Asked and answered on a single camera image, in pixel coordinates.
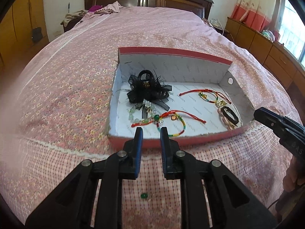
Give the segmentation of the person right hand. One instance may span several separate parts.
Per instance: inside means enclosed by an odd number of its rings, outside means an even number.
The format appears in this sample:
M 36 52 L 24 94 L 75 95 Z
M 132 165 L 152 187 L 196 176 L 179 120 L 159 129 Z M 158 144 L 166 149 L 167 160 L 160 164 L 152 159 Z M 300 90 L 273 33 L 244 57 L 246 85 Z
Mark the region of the person right hand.
M 286 175 L 283 178 L 283 188 L 286 192 L 291 192 L 295 189 L 297 181 L 298 181 L 298 167 L 297 167 L 297 159 L 292 157 L 290 161 L 290 166 L 286 170 Z

